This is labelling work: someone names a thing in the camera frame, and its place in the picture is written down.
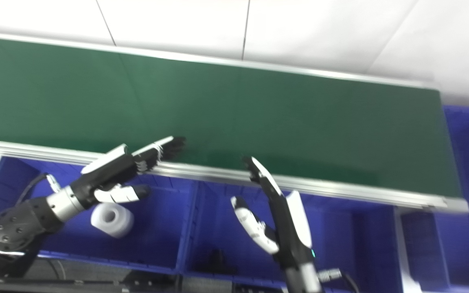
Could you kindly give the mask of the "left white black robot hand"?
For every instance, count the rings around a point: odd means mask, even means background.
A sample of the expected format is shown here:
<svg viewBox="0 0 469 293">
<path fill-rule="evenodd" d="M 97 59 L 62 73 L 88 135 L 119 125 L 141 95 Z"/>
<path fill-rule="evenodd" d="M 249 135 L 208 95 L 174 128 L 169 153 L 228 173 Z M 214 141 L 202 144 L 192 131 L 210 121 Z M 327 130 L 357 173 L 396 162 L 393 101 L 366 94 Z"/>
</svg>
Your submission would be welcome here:
<svg viewBox="0 0 469 293">
<path fill-rule="evenodd" d="M 147 198 L 151 194 L 149 186 L 126 183 L 153 170 L 160 162 L 175 158 L 185 143 L 185 137 L 168 136 L 132 153 L 127 145 L 119 145 L 83 168 L 81 176 L 70 184 L 72 197 L 85 209 L 103 202 L 125 203 Z"/>
</svg>

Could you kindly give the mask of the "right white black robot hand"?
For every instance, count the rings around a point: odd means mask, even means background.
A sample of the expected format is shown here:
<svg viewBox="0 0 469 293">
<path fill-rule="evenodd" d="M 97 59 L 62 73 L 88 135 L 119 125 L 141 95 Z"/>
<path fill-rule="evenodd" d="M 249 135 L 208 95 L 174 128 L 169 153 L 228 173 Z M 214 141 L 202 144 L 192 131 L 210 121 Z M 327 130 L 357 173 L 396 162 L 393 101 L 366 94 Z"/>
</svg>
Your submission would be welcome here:
<svg viewBox="0 0 469 293">
<path fill-rule="evenodd" d="M 314 265 L 311 231 L 300 193 L 285 195 L 275 178 L 255 157 L 244 157 L 250 180 L 261 187 L 268 198 L 275 227 L 260 220 L 241 196 L 232 197 L 233 211 L 250 238 L 273 256 L 281 269 Z"/>
</svg>

